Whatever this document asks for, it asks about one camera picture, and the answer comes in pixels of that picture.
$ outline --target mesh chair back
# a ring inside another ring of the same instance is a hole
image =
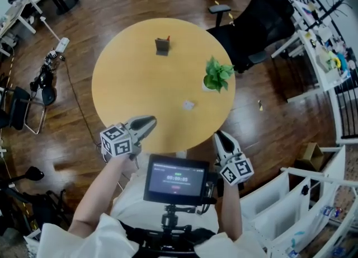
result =
[[[249,54],[264,50],[268,45],[295,32],[291,22],[294,12],[288,0],[251,0],[244,12],[234,20],[235,33]]]

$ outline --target potted plant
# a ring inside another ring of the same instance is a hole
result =
[[[204,91],[218,91],[222,87],[228,89],[227,79],[234,73],[233,65],[220,65],[220,63],[211,57],[206,63],[206,76],[202,82],[202,88]]]

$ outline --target wooden floor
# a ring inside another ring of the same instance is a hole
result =
[[[234,17],[249,2],[217,1],[230,5]],[[48,24],[59,36],[70,38],[65,53],[69,74],[97,141],[104,125],[93,105],[91,79],[96,60],[106,44],[124,28],[149,18],[173,17],[204,29],[213,27],[215,16],[207,11],[211,5],[211,0],[81,0],[70,13],[57,16],[51,0],[41,3]],[[229,19],[224,17],[223,23],[227,24]],[[25,31],[24,40],[15,48],[10,80],[13,87],[29,90],[29,83],[39,71],[44,56],[56,45],[55,39],[39,20],[34,28],[37,33],[32,35]],[[9,67],[8,59],[0,72],[8,72]],[[303,142],[315,141],[322,146],[334,144],[328,96],[287,104],[278,93],[275,82],[270,59],[236,75],[234,104],[222,129],[238,139],[255,169],[243,195],[275,177],[280,167],[291,166]],[[39,135],[33,135],[25,128],[22,131],[4,129],[2,137],[8,149],[6,160],[12,176],[23,174],[29,166],[36,166],[45,173],[41,181],[23,181],[18,188],[28,193],[42,193],[49,189],[59,192],[66,188],[65,201],[75,209],[104,162],[86,128],[63,63],[56,72],[55,87],[57,100],[48,107]],[[263,111],[259,111],[258,100],[263,104]],[[38,116],[30,115],[30,119],[34,124]],[[211,140],[189,150],[188,157],[213,161]]]

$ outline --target white shirt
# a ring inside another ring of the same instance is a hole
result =
[[[96,230],[87,238],[80,238],[53,224],[45,224],[37,258],[102,258],[132,257],[139,245],[126,237],[119,220],[142,229],[161,231],[164,205],[143,200],[145,175],[132,175],[123,193],[115,199],[110,216],[102,214]],[[208,212],[197,214],[177,212],[178,226],[192,225],[192,229],[206,228],[218,232],[218,218],[213,205]],[[262,258],[264,251],[250,232],[245,232],[233,242],[226,233],[195,246],[200,258]]]

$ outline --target white sleeve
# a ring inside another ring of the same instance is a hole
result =
[[[200,258],[267,258],[251,232],[244,232],[235,242],[223,232],[212,236],[194,249]]]
[[[37,258],[102,258],[132,257],[138,244],[129,241],[120,222],[102,214],[96,230],[87,238],[80,238],[53,224],[45,224]]]

